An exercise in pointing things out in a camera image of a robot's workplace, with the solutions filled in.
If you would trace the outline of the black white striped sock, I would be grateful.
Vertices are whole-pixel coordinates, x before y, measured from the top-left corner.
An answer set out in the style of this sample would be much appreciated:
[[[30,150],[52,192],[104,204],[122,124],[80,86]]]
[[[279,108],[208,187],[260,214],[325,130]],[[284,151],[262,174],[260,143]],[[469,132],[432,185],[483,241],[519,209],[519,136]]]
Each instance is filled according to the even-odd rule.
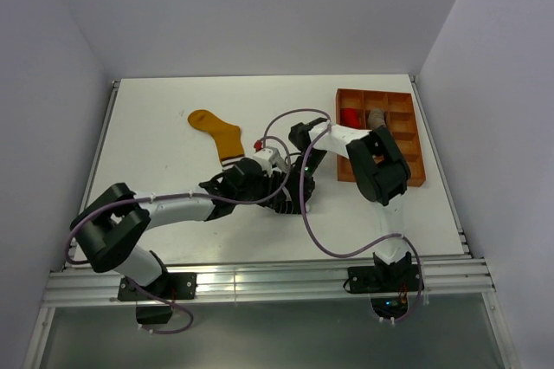
[[[287,188],[284,188],[280,195],[275,198],[271,209],[282,215],[300,215],[300,199],[297,194],[292,195]]]

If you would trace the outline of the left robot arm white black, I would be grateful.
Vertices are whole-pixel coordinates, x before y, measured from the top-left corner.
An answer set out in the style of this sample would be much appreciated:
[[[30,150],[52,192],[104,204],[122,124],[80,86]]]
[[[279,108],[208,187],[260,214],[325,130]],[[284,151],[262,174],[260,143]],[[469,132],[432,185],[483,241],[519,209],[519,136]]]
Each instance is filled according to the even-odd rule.
[[[237,205],[268,206],[287,182],[287,172],[266,172],[251,158],[189,191],[140,197],[126,184],[104,191],[70,225],[70,240],[81,247],[93,271],[115,271],[149,299],[165,295],[168,271],[152,251],[139,247],[148,230],[181,222],[208,222],[231,214]]]

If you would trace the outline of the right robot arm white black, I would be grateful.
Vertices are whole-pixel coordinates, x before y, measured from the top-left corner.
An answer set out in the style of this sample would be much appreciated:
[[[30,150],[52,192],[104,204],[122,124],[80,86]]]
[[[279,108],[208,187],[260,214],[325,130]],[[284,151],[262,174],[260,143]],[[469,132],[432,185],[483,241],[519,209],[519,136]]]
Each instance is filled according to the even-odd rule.
[[[290,142],[300,150],[297,172],[300,215],[308,236],[330,257],[348,259],[371,251],[378,287],[391,291],[400,285],[411,266],[415,252],[404,236],[403,195],[411,172],[391,132],[386,126],[370,130],[332,124],[322,118],[291,127]],[[350,253],[335,253],[319,242],[309,224],[306,201],[312,192],[312,175],[328,152],[348,159],[361,195],[379,207],[380,236]]]

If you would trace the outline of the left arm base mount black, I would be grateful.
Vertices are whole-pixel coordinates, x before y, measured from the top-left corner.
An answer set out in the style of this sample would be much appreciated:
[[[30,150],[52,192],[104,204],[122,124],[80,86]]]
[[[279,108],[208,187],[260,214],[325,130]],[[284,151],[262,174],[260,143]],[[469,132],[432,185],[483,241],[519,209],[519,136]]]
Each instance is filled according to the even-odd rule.
[[[152,284],[142,287],[123,277],[119,283],[117,300],[136,304],[138,324],[158,328],[167,324],[176,313],[181,313],[177,301],[195,299],[196,280],[197,273],[165,273]]]

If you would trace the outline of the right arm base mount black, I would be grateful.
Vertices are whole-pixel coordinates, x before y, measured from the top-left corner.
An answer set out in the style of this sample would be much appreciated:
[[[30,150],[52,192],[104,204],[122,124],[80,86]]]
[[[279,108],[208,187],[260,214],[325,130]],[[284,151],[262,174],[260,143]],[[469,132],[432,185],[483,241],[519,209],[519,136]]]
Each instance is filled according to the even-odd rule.
[[[385,266],[355,266],[347,269],[343,290],[350,295],[371,295],[373,312],[383,319],[398,319],[409,311],[409,294],[424,289],[416,265],[400,273]]]

